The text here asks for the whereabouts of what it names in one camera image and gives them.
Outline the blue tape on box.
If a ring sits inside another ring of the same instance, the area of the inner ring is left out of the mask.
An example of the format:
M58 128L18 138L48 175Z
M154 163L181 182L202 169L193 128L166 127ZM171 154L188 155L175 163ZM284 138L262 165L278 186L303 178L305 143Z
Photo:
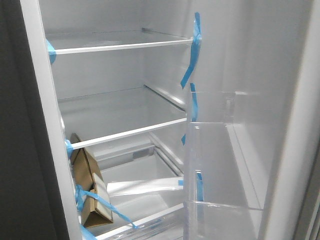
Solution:
M116 213L120 218L127 221L132 225L133 229L138 229L139 227L136 226L129 217L119 212L119 210L113 206L108 201L104 200L102 197L100 197L97 193L93 193L87 190L84 190L81 185L76 184L75 186L75 202L76 202L76 208L79 212L81 212L84 208L84 196L89 196L90 198L93 198L97 200L99 203L101 203L104 207L111 210L112 212Z

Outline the brown cardboard box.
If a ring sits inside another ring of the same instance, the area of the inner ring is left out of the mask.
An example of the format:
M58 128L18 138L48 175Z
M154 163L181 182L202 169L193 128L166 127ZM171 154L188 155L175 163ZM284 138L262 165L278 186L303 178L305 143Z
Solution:
M99 195L103 200L109 202L107 187L101 174L98 162L84 148L75 149L71 154L71 164L75 177L75 183L83 190ZM81 223L86 228L93 228L112 224L113 213L98 200L85 196L81 212Z

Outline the blue tape middle left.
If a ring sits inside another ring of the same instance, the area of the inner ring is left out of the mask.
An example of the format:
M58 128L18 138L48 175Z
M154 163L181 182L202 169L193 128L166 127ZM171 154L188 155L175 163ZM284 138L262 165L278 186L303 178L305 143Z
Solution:
M71 142L68 139L64 140L65 143L65 148L66 148L66 152L67 152L67 156L70 159L73 153L74 148L72 147Z

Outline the upper clear door bin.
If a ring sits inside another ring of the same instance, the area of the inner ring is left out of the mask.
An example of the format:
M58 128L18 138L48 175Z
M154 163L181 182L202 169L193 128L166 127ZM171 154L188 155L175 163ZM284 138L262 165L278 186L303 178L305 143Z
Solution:
M235 93L198 91L196 95L198 104L196 122L231 124L234 121ZM191 116L192 94L190 92L188 95L187 119L190 122L194 122Z

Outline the blue tape strip upper right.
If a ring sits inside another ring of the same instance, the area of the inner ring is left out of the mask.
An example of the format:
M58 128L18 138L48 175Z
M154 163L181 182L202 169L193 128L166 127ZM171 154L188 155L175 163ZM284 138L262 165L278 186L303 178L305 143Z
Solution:
M189 66L180 81L180 85L182 89L185 88L187 82L189 81L193 71L196 68L198 63L200 49L202 43L202 29L201 29L201 15L199 12L194 13L194 23L193 23L193 36L192 36L192 43L190 47L190 61Z

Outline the dark left fridge door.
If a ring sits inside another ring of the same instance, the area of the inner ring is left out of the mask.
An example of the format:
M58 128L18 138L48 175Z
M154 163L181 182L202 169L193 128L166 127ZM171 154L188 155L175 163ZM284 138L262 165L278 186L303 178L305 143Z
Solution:
M0 237L67 240L21 4L0 3Z

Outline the blue tape upper left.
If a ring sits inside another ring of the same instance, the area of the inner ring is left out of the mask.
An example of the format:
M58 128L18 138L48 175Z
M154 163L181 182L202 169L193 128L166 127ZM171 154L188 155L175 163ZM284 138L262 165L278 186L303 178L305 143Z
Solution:
M48 50L48 56L50 64L52 65L56 61L57 53L53 45L49 42L48 39L46 39L47 44L47 50Z

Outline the upper glass fridge shelf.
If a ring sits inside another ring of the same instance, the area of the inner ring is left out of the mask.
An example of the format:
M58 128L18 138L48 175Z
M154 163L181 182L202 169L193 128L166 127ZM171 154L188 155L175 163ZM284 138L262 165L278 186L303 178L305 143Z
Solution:
M152 48L192 43L191 37L152 31L146 28L130 31L51 34L46 38L57 55Z

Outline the lower clear door bin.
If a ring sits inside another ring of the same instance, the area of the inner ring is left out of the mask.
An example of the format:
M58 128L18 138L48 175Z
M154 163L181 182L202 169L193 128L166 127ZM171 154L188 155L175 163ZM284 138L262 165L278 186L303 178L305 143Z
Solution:
M185 240L256 240L262 205L232 127L191 122L186 137ZM203 201L196 199L196 170Z

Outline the blue tape middle right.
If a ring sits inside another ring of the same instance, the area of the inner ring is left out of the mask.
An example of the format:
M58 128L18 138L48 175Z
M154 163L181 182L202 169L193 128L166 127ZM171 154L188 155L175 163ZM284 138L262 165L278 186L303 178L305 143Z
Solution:
M190 91L191 91L191 97L192 97L192 107L191 107L191 121L196 122L198 118L198 101L197 101L197 91L196 86L192 82L190 83Z

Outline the clear crisper drawer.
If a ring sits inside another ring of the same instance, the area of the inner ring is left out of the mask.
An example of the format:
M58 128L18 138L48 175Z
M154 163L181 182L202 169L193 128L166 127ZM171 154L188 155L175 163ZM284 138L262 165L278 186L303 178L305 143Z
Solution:
M136 226L183 207L183 177L110 182L106 187L110 203Z

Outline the blue tape on door bin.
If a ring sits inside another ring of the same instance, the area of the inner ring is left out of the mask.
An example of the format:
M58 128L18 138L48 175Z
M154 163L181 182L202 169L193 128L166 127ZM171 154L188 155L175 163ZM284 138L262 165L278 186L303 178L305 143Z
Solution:
M204 201L204 186L203 186L203 176L200 170L196 170L196 200L198 202Z

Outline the white fridge cabinet interior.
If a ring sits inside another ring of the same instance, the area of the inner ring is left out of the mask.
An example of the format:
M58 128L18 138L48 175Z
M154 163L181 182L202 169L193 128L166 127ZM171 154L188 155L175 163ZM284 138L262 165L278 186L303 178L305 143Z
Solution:
M87 146L108 183L184 175L184 136L188 124L191 45L56 54L50 63L47 35L139 31L148 29L193 39L198 0L22 0L23 19L39 89L49 145L53 154L67 230L73 240L181 240L181 209L138 225L113 214L113 223L87 228L76 206L76 182L65 139L59 101L148 87L186 113L186 121L164 128Z

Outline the glass fridge shelf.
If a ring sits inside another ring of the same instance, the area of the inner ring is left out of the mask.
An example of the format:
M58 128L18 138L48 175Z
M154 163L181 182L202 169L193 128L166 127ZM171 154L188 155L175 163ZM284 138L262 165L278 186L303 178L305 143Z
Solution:
M146 86L63 99L58 106L67 138L80 138L75 150L187 120L185 111Z
M152 31L146 28L130 31L51 34L46 38L57 55L152 48L192 43L191 37Z

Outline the middle glass fridge shelf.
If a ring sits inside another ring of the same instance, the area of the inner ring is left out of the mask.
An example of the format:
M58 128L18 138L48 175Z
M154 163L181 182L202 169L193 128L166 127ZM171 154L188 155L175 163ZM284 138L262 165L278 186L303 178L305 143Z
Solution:
M146 86L63 99L58 106L67 138L80 138L75 150L187 120L185 111Z

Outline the clear door bin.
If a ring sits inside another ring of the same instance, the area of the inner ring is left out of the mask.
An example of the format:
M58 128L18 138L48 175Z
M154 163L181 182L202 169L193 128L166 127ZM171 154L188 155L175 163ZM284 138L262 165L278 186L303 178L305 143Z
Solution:
M234 121L235 93L198 91L196 95L198 104L196 122L231 124ZM191 116L192 94L190 92L188 95L187 119L190 122L194 122Z
M191 122L186 137L185 240L256 240L262 205L232 127ZM203 201L196 199L196 170Z

